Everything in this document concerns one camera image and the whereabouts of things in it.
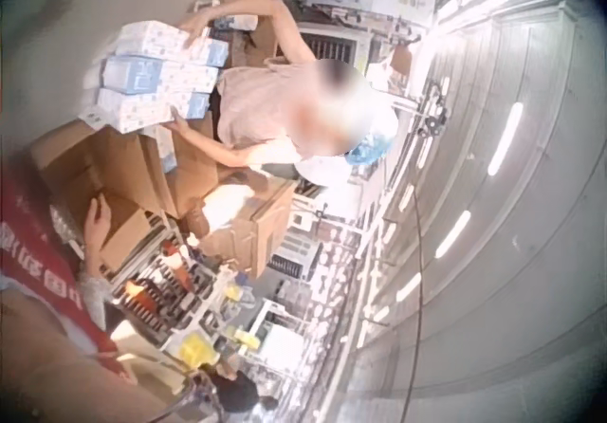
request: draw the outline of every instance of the cable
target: cable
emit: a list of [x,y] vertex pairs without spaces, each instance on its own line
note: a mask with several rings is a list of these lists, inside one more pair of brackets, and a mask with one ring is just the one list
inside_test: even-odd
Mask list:
[[422,279],[419,281],[419,307],[417,310],[417,334],[415,338],[415,350],[414,350],[414,361],[411,366],[411,378],[409,379],[409,389],[407,390],[407,398],[405,399],[405,407],[402,410],[400,416],[400,423],[405,423],[407,419],[407,412],[409,411],[409,405],[411,404],[411,396],[414,392],[415,373],[417,372],[417,361],[419,360],[419,344],[421,343],[421,313],[424,307],[424,251],[422,248],[422,237],[421,237],[421,220],[419,218],[419,207],[417,206],[417,188],[414,186],[414,210],[415,220],[417,223],[417,240],[419,250],[419,274],[422,275]]

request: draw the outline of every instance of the woman's hand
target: woman's hand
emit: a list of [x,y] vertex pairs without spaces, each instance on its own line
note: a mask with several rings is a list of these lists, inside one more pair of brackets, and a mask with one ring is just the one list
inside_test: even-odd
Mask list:
[[173,121],[162,123],[164,127],[169,129],[170,131],[181,135],[182,137],[184,137],[188,133],[188,131],[192,130],[190,129],[190,125],[188,124],[188,122],[185,121],[181,115],[179,115],[177,109],[172,105],[171,115],[173,116]]
[[179,29],[190,33],[190,37],[186,41],[184,47],[189,48],[193,41],[202,36],[202,33],[209,25],[209,22],[214,19],[215,17],[212,14],[212,8],[203,8],[181,22],[178,25]]
[[110,231],[112,211],[101,194],[91,200],[84,222],[84,247],[87,255],[98,255]]

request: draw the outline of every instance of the worker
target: worker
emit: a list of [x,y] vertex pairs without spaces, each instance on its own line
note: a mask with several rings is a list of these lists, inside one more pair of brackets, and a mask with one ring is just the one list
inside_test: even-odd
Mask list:
[[269,395],[259,395],[257,385],[245,373],[234,367],[236,356],[220,359],[214,366],[203,366],[217,389],[217,397],[228,414],[244,414],[253,410],[257,404],[269,412],[278,408],[278,399]]
[[[113,355],[117,347],[91,318],[75,278],[77,262],[62,254],[48,206],[28,196],[40,187],[25,189],[27,173],[3,162],[0,420],[148,421],[166,403],[127,380],[117,361],[90,357]],[[84,272],[92,279],[101,276],[109,227],[109,209],[95,199],[84,226]]]
[[318,60],[281,0],[236,0],[200,10],[181,24],[188,44],[227,15],[269,17],[284,57],[265,67],[223,72],[211,95],[215,140],[188,126],[176,109],[165,125],[228,167],[292,164],[352,150],[370,128],[372,90],[354,67]]

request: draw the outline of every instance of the stack of boxes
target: stack of boxes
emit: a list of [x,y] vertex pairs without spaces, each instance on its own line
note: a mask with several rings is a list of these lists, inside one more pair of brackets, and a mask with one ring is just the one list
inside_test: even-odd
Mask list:
[[165,173],[176,166],[175,147],[171,134],[157,125],[172,120],[171,106],[187,120],[204,118],[219,67],[228,59],[228,43],[208,34],[185,48],[186,31],[156,21],[127,25],[102,70],[97,106],[103,122],[122,134],[145,128],[158,142]]

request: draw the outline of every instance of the open cardboard box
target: open cardboard box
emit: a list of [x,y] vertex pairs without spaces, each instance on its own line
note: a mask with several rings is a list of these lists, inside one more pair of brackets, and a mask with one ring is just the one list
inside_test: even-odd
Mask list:
[[[224,3],[229,3],[232,1],[235,0],[223,0]],[[276,39],[276,34],[274,34],[272,21],[270,18],[259,17],[257,28],[251,32],[250,38],[253,42],[253,46],[249,45],[245,49],[245,56],[248,66],[262,67],[267,58],[273,58],[276,56],[278,40]]]
[[242,169],[192,210],[186,221],[205,255],[235,259],[255,279],[285,239],[297,183]]
[[[194,126],[202,127],[202,122]],[[95,132],[81,120],[49,132],[31,146],[43,180],[76,229],[83,228],[90,199],[106,195],[113,214],[102,259],[114,271],[150,230],[144,210],[185,214],[217,184],[211,160],[184,140],[174,139],[181,167],[167,175],[153,139],[123,135],[111,127]]]

